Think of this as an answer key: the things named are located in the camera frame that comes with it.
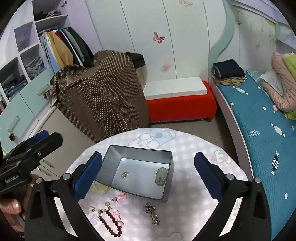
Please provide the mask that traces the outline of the person's left hand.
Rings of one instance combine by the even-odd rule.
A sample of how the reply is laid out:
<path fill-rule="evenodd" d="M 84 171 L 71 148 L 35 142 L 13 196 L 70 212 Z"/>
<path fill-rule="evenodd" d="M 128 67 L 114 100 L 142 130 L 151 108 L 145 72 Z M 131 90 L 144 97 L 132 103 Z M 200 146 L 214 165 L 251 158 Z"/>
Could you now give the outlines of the person's left hand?
<path fill-rule="evenodd" d="M 28 185 L 26 185 L 26 194 L 21 201 L 18 201 L 15 198 L 1 198 L 1 211 L 11 227 L 18 233 L 24 232 L 25 229 L 16 219 L 16 216 L 22 211 L 22 209 L 27 210 L 27 205 L 29 202 L 30 194 L 32 192 L 33 184 L 35 183 L 36 179 L 39 178 L 39 176 L 36 174 L 31 174 L 31 177 L 32 181 Z"/>

